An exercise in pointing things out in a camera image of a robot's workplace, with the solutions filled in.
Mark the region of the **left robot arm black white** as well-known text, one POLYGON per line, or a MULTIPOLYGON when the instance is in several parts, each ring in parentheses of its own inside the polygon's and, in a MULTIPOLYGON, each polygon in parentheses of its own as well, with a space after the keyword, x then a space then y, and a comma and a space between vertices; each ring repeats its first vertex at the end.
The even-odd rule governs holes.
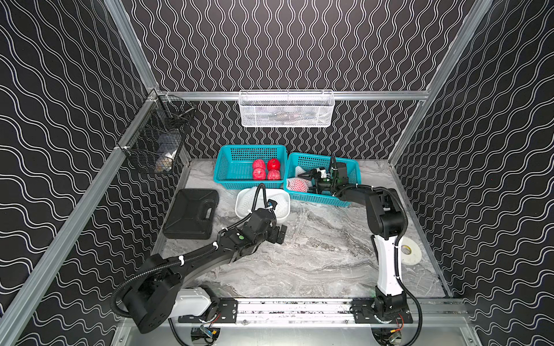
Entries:
POLYGON ((219 298, 208 288, 186 285, 210 270, 253 255, 265 242, 283 243, 287 228, 277 224, 277 206, 268 198, 265 185, 259 184, 245 218, 223 228, 215 241, 193 252, 169 258, 158 254, 149 257, 136 274, 114 290, 111 311, 132 319, 142 334, 173 318, 211 319, 219 298))

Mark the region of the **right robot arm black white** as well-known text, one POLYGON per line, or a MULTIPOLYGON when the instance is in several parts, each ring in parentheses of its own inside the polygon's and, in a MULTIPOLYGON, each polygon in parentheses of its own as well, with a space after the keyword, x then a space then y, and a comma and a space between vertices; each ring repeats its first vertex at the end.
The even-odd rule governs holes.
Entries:
POLYGON ((424 317, 421 304, 402 280, 401 245, 408 216, 396 190, 361 183, 350 173, 349 164, 335 156, 330 157, 327 167, 311 169, 298 177, 312 183, 311 193, 365 207, 379 274, 375 297, 366 304, 353 304, 351 313, 358 322, 368 318, 381 324, 397 324, 395 328, 373 331, 379 345, 415 345, 424 317))

